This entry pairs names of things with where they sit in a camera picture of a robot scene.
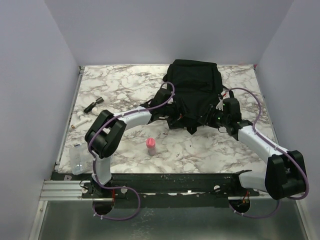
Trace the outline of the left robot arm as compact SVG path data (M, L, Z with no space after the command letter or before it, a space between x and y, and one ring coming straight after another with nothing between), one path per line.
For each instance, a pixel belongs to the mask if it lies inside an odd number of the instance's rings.
M148 125L167 117L171 125L184 117L189 108L175 90L160 88L155 96L140 106L122 113L103 110L95 119L84 139L93 157L93 191L101 198L117 189L109 184L112 179L111 158L117 150L125 131Z

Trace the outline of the black backpack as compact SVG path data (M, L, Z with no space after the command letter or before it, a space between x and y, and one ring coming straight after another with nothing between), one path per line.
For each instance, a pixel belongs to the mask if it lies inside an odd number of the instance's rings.
M200 124L200 117L207 111L209 105L220 101L221 92L225 90L222 75L217 64L213 62L176 59L169 65L163 77L167 90L174 89L188 107L184 116L186 126L169 126L169 129L186 129L191 135Z

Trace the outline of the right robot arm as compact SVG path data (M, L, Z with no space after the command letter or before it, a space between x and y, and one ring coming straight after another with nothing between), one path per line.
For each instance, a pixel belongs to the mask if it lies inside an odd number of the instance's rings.
M289 151L260 133L249 120L242 119L236 98L223 99L217 106L210 104L201 122L212 128L224 127L235 140L246 145L266 164L264 172L244 170L230 183L230 191L241 196L248 189L268 193L274 200L294 198L307 193L307 175L303 155Z

